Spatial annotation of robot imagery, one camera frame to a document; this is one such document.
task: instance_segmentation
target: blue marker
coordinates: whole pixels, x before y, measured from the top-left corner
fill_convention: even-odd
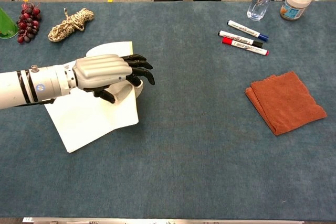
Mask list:
[[[250,28],[247,28],[246,26],[243,26],[243,25],[241,25],[241,24],[238,24],[238,23],[236,23],[236,22],[234,22],[234,21],[232,21],[232,20],[229,20],[229,21],[227,22],[227,24],[228,24],[229,26],[232,26],[232,27],[234,27],[234,28],[240,30],[240,31],[243,31],[243,32],[245,32],[245,33],[247,33],[247,34],[250,34],[250,35],[252,35],[252,36],[254,36],[254,37],[258,38],[258,39],[261,39],[261,40],[263,40],[263,41],[267,41],[267,40],[268,40],[268,36],[263,35],[263,34],[261,34],[261,33],[258,33],[257,31],[254,31],[254,30],[252,30],[252,29],[250,29]]]

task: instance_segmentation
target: jar label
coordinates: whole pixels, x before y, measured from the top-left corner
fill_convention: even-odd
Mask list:
[[[283,16],[285,16],[286,18],[289,18],[289,19],[298,19],[303,11],[305,10],[305,8],[301,8],[301,9],[298,9],[298,8],[294,8],[292,6],[290,6],[287,1],[284,2],[280,12]]]

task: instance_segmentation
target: grape bunch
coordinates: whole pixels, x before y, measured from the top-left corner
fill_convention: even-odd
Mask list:
[[[17,42],[20,44],[30,42],[35,38],[40,25],[41,14],[38,6],[34,6],[32,3],[23,3],[21,5],[21,15],[16,22],[18,27]]]

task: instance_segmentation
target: white paper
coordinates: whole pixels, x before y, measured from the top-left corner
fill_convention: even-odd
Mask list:
[[[131,55],[132,42],[103,44],[89,50],[86,56],[101,54]],[[134,86],[123,81],[108,90],[118,93],[115,104],[78,88],[72,89],[70,95],[58,97],[53,104],[45,104],[67,152],[74,152],[115,129],[138,123]]]

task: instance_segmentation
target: folded cloth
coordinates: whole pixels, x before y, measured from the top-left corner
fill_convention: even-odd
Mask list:
[[[276,136],[327,117],[293,71],[252,82],[245,94]]]

